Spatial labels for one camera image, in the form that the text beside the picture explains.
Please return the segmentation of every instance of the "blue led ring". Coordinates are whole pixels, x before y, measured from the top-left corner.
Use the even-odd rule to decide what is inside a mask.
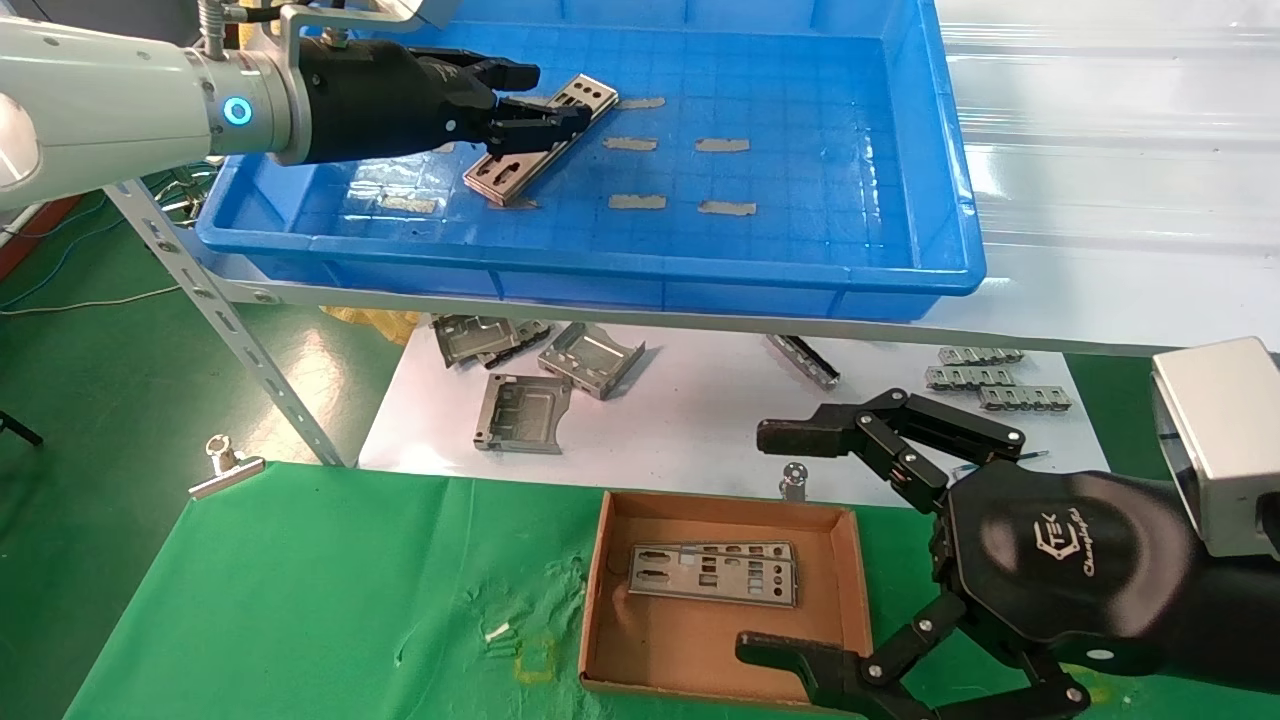
[[[253,119],[253,108],[243,97],[228,97],[223,102],[223,117],[236,127],[247,126]]]

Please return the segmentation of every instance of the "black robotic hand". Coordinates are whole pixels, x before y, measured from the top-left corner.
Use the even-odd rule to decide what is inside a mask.
[[[494,155],[550,150],[586,129],[582,106],[545,108],[494,91],[538,85],[536,65],[466,50],[404,47],[388,40],[344,49],[303,41],[311,143],[303,163],[397,158],[447,142],[484,143]]]
[[[904,439],[979,465],[947,475]],[[796,673],[810,702],[872,720],[1074,717],[1088,691],[1071,662],[1117,675],[1169,674],[1280,692],[1280,564],[1212,557],[1171,483],[1016,465],[1020,430],[891,389],[764,420],[772,455],[852,454],[913,507],[937,516],[929,543],[941,594],[870,657],[744,632],[737,657]],[[901,685],[954,629],[1020,669],[1029,688],[929,708]]]

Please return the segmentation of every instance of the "green floor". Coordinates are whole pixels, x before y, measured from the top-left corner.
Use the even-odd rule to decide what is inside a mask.
[[[105,209],[45,241],[0,302],[38,282]],[[86,240],[23,307],[172,284],[128,225]],[[311,307],[244,307],[346,457],[372,423],[399,348]],[[1114,470],[1165,474],[1146,407],[1147,363],[1073,357]],[[61,717],[134,588],[207,470],[219,432],[255,454],[306,446],[180,293],[127,306],[0,318],[0,409],[42,433],[0,436],[0,720]]]

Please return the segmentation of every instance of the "cardboard box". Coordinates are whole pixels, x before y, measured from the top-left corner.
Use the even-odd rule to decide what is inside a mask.
[[[640,543],[790,541],[796,607],[627,592]],[[739,662],[741,630],[841,643],[870,655],[867,579],[854,514],[730,497],[607,492],[586,589],[579,676],[593,691],[809,707],[799,678]]]

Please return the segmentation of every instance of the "metal shelf frame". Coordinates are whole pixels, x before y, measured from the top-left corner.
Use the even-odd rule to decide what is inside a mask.
[[[142,237],[210,327],[262,387],[293,429],[325,465],[346,465],[338,448],[302,402],[253,333],[244,325],[236,304],[257,305],[338,305],[379,310],[460,313],[538,318],[543,320],[590,320],[600,323],[654,325],[686,329],[750,333],[786,333],[813,337],[856,338],[884,342],[937,345],[983,345],[1023,350],[1061,350],[1062,341],[1014,338],[992,333],[859,323],[847,320],[808,320],[795,318],[745,318],[680,313],[636,313],[602,309],[525,305],[457,297],[397,295],[362,290],[316,287],[265,278],[246,258],[209,251],[192,228],[180,228],[155,201],[142,179],[136,178],[104,188],[108,197]]]

